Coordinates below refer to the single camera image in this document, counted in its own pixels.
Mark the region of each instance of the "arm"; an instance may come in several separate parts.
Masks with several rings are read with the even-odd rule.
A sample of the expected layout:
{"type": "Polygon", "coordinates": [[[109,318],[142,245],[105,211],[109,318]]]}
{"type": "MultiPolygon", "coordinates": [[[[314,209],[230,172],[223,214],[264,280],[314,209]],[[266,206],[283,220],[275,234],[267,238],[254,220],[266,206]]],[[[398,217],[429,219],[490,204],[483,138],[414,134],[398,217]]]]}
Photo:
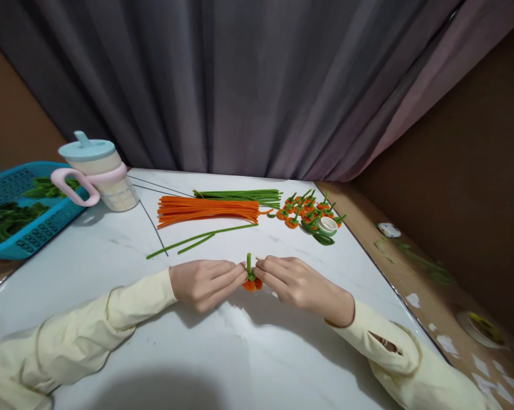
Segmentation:
{"type": "Polygon", "coordinates": [[[95,373],[135,326],[180,300],[203,312],[246,278],[243,265],[193,261],[117,288],[0,343],[0,409],[51,409],[47,396],[95,373]]]}
{"type": "Polygon", "coordinates": [[[369,359],[373,374],[406,409],[500,409],[408,330],[328,281],[297,258],[267,256],[253,272],[280,300],[325,319],[369,359]]]}

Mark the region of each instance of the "cardboard wall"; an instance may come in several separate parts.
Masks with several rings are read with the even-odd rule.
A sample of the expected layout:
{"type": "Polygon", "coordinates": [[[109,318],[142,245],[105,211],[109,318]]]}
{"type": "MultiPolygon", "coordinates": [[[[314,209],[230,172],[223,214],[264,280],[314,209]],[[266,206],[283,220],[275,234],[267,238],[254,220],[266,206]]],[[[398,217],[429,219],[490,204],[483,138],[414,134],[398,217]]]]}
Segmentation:
{"type": "Polygon", "coordinates": [[[514,334],[514,30],[353,183],[514,334]]]}
{"type": "Polygon", "coordinates": [[[64,162],[65,140],[0,52],[0,171],[30,161],[64,162]]]}

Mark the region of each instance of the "curtain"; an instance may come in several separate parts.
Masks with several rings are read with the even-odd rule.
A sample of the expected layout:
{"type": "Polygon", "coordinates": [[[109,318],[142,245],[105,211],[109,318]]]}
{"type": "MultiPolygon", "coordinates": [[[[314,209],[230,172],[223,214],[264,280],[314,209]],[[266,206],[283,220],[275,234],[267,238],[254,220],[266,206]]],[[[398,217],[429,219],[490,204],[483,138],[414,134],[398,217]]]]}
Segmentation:
{"type": "Polygon", "coordinates": [[[390,124],[365,156],[365,166],[353,168],[341,179],[356,177],[381,152],[393,144],[435,103],[458,83],[514,28],[514,0],[466,0],[456,12],[416,81],[404,95],[390,124]]]}
{"type": "Polygon", "coordinates": [[[0,0],[0,48],[62,135],[135,167],[343,181],[459,0],[0,0]]]}

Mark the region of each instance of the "white marble table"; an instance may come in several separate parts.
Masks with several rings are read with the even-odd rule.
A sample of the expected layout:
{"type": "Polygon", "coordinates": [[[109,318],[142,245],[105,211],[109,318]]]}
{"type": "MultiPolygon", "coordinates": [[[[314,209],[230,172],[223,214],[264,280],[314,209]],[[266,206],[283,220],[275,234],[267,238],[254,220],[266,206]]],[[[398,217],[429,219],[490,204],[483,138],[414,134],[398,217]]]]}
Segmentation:
{"type": "MultiPolygon", "coordinates": [[[[132,177],[187,194],[277,188],[283,199],[315,188],[310,182],[132,169],[132,177]]],[[[147,182],[136,185],[168,192],[147,182]]],[[[277,219],[216,235],[177,255],[160,249],[153,224],[160,192],[136,187],[141,203],[113,213],[100,203],[82,213],[0,286],[0,338],[48,316],[130,284],[166,266],[194,259],[244,260],[254,255],[296,256],[388,319],[416,333],[433,349],[395,292],[346,226],[324,247],[277,219]]],[[[317,191],[316,196],[323,200],[317,191]]],[[[159,231],[164,245],[242,220],[190,221],[159,231]]],[[[137,329],[99,373],[54,392],[56,409],[175,408],[375,409],[396,408],[374,379],[365,358],[323,321],[282,305],[266,286],[237,290],[201,317],[181,304],[137,329]]]]}

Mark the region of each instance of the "bundle of orange pipe cleaners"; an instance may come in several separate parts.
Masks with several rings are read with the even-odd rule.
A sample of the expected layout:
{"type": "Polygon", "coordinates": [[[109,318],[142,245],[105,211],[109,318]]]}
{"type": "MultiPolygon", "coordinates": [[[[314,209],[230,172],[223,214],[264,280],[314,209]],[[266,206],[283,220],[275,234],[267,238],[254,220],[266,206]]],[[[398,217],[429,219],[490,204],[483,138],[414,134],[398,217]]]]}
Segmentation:
{"type": "Polygon", "coordinates": [[[158,214],[160,215],[158,228],[164,228],[176,222],[208,218],[242,218],[256,224],[259,215],[266,213],[259,212],[258,201],[163,196],[158,204],[158,214]]]}

